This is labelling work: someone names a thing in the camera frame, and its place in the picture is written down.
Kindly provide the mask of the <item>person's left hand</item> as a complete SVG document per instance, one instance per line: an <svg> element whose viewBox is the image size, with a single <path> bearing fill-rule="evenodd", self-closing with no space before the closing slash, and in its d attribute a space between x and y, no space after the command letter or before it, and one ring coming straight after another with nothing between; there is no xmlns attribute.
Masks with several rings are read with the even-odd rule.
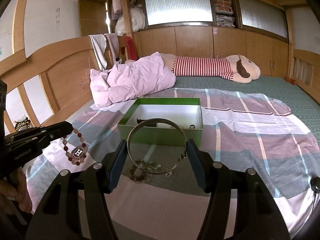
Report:
<svg viewBox="0 0 320 240"><path fill-rule="evenodd" d="M9 206L9 198L15 198L20 210L31 213L33 205L27 189L27 179L23 169L19 167L14 173L15 186L7 180L1 180L1 211L8 215L13 215L14 211Z"/></svg>

